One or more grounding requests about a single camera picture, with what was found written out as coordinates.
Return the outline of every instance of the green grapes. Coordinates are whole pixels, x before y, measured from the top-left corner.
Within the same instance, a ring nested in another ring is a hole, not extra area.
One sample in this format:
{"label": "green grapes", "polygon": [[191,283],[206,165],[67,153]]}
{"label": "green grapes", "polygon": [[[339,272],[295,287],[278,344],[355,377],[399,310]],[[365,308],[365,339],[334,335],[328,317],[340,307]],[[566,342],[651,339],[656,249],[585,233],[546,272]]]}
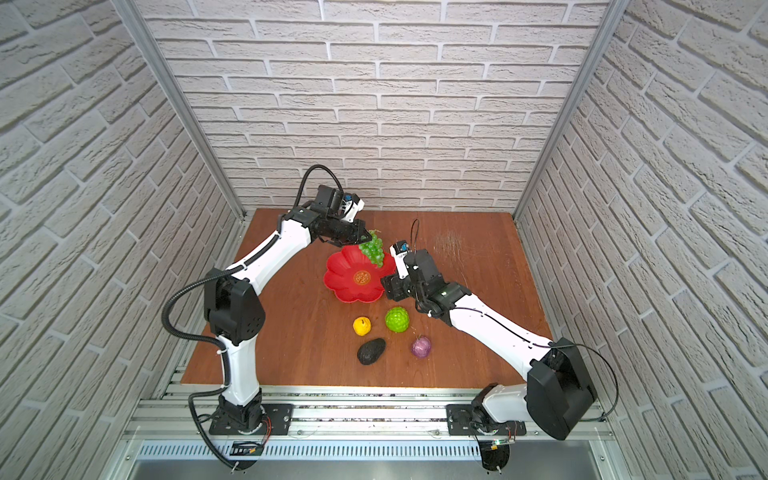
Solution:
{"label": "green grapes", "polygon": [[371,263],[381,268],[384,265],[384,249],[382,248],[382,239],[378,238],[371,231],[372,239],[369,242],[361,243],[360,250],[371,260]]}

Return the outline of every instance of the wooden board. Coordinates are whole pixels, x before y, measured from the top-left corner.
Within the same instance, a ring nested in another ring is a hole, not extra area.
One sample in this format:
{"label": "wooden board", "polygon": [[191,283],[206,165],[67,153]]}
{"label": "wooden board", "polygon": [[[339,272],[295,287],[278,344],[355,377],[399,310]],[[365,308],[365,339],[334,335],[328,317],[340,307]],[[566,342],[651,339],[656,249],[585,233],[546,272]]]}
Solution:
{"label": "wooden board", "polygon": [[[282,210],[258,210],[237,253],[240,259],[275,228]],[[363,211],[359,215],[388,246],[408,240],[411,222],[421,222],[417,248],[429,250],[446,281],[466,285],[492,309],[538,335],[551,338],[509,214]],[[473,337],[415,311],[404,333],[390,332],[384,315],[395,305],[383,296],[374,303],[342,303],[323,285],[326,260],[337,248],[315,242],[275,274],[262,292],[266,322],[259,334],[256,365],[264,385],[406,386],[482,388],[523,379],[501,357]],[[371,333],[357,336],[352,322],[372,320]],[[210,335],[206,327],[204,334]],[[417,359],[410,345],[418,335],[432,341],[432,353]],[[382,337],[386,351],[378,362],[363,366],[357,349]],[[221,365],[210,344],[200,343],[182,383],[221,384]]]}

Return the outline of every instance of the red bowl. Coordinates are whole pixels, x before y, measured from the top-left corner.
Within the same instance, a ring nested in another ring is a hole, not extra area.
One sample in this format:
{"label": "red bowl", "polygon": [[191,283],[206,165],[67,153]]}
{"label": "red bowl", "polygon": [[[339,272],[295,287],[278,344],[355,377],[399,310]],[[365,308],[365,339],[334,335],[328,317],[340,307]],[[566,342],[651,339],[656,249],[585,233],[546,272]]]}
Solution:
{"label": "red bowl", "polygon": [[326,268],[323,283],[344,303],[377,301],[384,293],[381,278],[396,270],[395,259],[389,253],[384,252],[384,264],[379,268],[357,246],[344,247],[331,255]]}

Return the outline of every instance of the brick wall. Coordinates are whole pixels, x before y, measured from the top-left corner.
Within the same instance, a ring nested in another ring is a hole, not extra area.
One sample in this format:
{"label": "brick wall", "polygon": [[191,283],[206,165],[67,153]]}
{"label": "brick wall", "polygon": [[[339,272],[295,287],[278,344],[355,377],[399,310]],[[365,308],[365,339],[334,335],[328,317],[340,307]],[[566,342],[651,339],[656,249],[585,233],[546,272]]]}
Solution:
{"label": "brick wall", "polygon": [[0,3],[0,106],[2,477],[97,478],[234,217],[110,2]]}
{"label": "brick wall", "polygon": [[320,162],[366,208],[511,211],[606,5],[137,3],[248,210]]}
{"label": "brick wall", "polygon": [[633,0],[518,217],[632,475],[768,476],[767,65],[762,0]]}

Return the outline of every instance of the small yellow pumpkin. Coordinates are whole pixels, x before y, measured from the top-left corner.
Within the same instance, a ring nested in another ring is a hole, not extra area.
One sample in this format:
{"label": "small yellow pumpkin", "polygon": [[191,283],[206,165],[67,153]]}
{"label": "small yellow pumpkin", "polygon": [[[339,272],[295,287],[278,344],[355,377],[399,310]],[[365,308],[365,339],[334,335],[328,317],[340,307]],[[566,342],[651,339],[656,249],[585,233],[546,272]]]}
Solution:
{"label": "small yellow pumpkin", "polygon": [[358,335],[366,335],[371,331],[371,319],[367,316],[359,316],[352,324],[352,328],[355,329],[355,333]]}

